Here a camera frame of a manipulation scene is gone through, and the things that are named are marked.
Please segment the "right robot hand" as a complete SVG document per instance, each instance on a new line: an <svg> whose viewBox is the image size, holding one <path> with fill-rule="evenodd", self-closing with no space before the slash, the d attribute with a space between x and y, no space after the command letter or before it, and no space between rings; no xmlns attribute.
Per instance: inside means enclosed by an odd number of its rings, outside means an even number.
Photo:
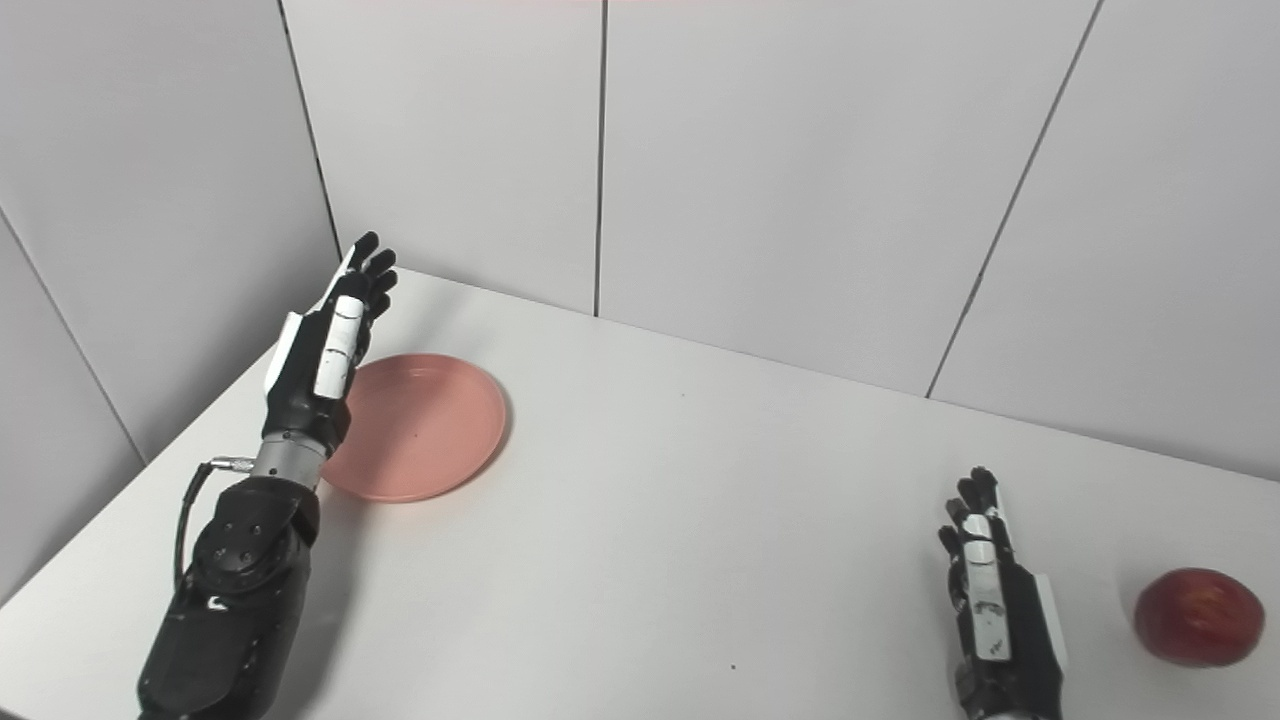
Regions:
<svg viewBox="0 0 1280 720"><path fill-rule="evenodd" d="M954 673L966 719L1061 719L1066 651L1044 574L1016 559L995 474L957 480L938 538L961 657Z"/></svg>

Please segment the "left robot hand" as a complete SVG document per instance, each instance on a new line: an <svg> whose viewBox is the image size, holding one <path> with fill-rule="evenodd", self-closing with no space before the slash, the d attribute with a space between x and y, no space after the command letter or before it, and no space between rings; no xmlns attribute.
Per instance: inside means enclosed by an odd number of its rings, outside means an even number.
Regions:
<svg viewBox="0 0 1280 720"><path fill-rule="evenodd" d="M268 365L262 438L306 438L326 456L344 441L351 423L347 396L372 325L390 307L396 260L378 233L362 234L320 300L306 313L287 315Z"/></svg>

